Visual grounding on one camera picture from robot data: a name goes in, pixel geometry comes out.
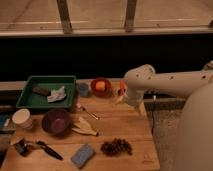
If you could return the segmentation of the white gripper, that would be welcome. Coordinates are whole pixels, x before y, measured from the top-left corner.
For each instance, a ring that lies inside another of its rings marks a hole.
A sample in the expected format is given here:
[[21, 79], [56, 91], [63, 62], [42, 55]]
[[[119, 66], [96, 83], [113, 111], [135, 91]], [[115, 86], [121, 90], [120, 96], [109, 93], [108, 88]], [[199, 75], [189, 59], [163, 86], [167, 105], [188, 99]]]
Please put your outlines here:
[[123, 101], [130, 106], [138, 107], [143, 101], [142, 92], [127, 90], [123, 96]]

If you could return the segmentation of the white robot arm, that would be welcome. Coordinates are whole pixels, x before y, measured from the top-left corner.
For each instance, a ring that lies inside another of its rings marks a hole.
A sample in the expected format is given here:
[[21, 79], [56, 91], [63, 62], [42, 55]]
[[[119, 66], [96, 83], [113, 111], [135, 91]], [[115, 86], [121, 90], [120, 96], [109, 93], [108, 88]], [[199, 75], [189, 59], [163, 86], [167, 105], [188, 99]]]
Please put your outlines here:
[[147, 90], [186, 98], [172, 171], [213, 171], [213, 69], [156, 73], [146, 64], [126, 72], [124, 82], [130, 106], [139, 107]]

